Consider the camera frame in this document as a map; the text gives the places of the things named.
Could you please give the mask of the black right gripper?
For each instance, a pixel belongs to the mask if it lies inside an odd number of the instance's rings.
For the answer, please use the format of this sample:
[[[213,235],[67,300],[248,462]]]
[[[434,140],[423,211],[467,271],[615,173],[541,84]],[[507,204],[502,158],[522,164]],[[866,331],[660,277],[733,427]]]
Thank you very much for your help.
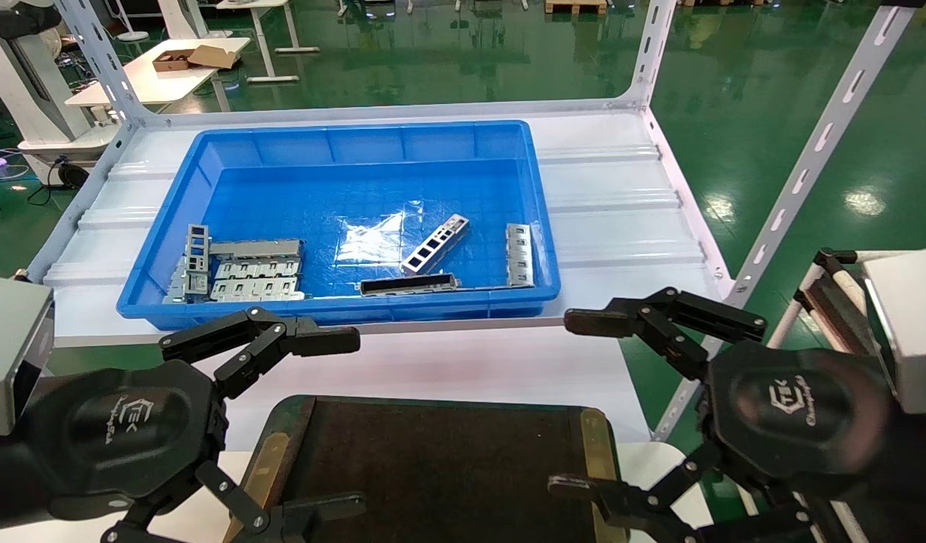
[[[757,343],[767,329],[763,317],[674,287],[614,298],[604,309],[569,309],[563,323],[576,336],[638,337],[684,378],[702,379],[705,430],[728,454],[701,444],[649,490],[552,475],[550,494],[593,503],[606,525],[656,542],[776,542],[810,532],[811,513],[795,499],[756,516],[685,523],[674,503],[729,455],[728,473],[748,482],[846,503],[871,542],[926,542],[926,413],[905,412],[876,358],[767,348]],[[685,330],[737,344],[708,362],[707,349]]]

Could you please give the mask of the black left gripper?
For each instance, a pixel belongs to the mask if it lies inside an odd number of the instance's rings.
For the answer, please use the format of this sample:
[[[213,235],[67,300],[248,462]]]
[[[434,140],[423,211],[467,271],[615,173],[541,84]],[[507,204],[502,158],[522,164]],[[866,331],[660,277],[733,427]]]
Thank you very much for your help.
[[[350,354],[361,346],[353,327],[321,327],[312,317],[281,318],[256,306],[165,336],[163,360],[175,361],[159,367],[42,379],[14,430],[0,436],[0,529],[87,521],[132,505],[102,542],[176,542],[147,529],[201,482],[242,523],[233,541],[311,542],[325,523],[363,514],[364,495],[260,508],[212,463],[225,446],[224,398],[242,395],[287,355]],[[232,348],[237,353],[214,382],[188,365]]]

